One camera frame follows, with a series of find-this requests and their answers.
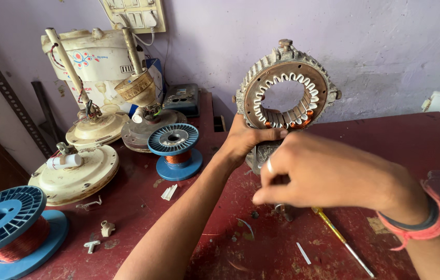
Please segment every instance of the red workbench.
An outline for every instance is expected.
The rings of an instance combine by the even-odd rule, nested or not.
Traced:
[[[201,99],[201,117],[189,123],[199,129],[197,149],[206,165],[225,140],[226,132],[213,132],[211,93]],[[424,113],[339,123],[316,124],[309,132],[335,139],[382,156],[409,168],[425,179],[440,170],[440,113]],[[156,173],[158,156],[113,143],[120,158],[114,179],[93,196],[70,205],[47,207],[63,211],[70,221],[61,248],[24,279],[111,279],[142,236],[196,180],[179,182],[171,201],[161,199],[174,182]],[[292,222],[275,213],[273,205],[254,206],[251,198],[260,179],[243,165],[230,176],[220,200],[187,268],[187,279],[369,279],[368,274],[310,209],[297,209]],[[97,200],[90,211],[76,204]],[[259,218],[251,213],[257,211]],[[405,251],[389,251],[400,243],[393,234],[374,232],[363,208],[329,208],[324,212],[377,279],[417,279]],[[246,221],[250,230],[239,219]],[[102,237],[100,223],[108,220],[116,231]],[[94,253],[84,243],[100,240]],[[296,242],[308,255],[306,264]]]

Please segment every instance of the hand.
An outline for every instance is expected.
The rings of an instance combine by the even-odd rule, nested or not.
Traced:
[[[292,132],[261,168],[254,204],[281,202],[296,207],[359,206],[391,219],[418,224],[428,216],[422,187],[402,166],[342,143]],[[290,182],[281,184],[280,176]]]
[[[286,129],[252,129],[243,115],[236,114],[227,139],[218,152],[233,159],[235,167],[241,166],[244,158],[254,146],[263,141],[279,140],[287,135]]]

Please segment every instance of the blue electrical box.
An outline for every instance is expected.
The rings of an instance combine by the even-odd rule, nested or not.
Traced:
[[[174,85],[168,89],[163,109],[176,110],[187,118],[199,117],[199,89],[197,84]]]

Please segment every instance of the screwdriver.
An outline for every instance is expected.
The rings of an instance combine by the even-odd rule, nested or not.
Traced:
[[[354,258],[356,258],[356,260],[361,264],[361,266],[366,270],[366,272],[370,275],[370,277],[374,278],[373,273],[366,267],[366,265],[362,262],[362,260],[360,260],[360,257],[358,257],[358,255],[356,255],[356,253],[353,251],[353,249],[351,249],[351,247],[349,246],[348,242],[346,241],[346,239],[344,239],[344,237],[341,235],[341,233],[336,229],[336,227],[330,222],[329,218],[327,218],[327,216],[325,216],[325,214],[323,213],[322,208],[320,207],[311,207],[311,210],[313,210],[313,212],[315,214],[317,214],[318,216],[320,216],[320,218],[322,218],[322,220],[325,222],[325,224],[330,228],[330,230],[337,236],[337,238],[339,238],[339,240],[341,240],[342,243],[344,243],[344,245],[346,246],[346,248],[349,250],[349,252],[353,255]]]

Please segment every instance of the blue spool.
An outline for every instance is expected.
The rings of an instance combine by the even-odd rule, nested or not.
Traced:
[[[159,156],[156,170],[161,178],[168,181],[189,179],[198,173],[203,164],[201,153],[193,149],[198,143],[199,131],[190,124],[169,124],[154,131],[147,140],[149,150]],[[176,156],[191,151],[186,162],[170,163],[165,156]]]
[[[68,220],[60,211],[43,211],[46,202],[46,195],[34,186],[0,192],[0,248],[23,234],[40,215],[50,224],[47,239],[36,251],[14,263],[0,263],[0,280],[18,279],[32,272],[52,256],[66,238]]]

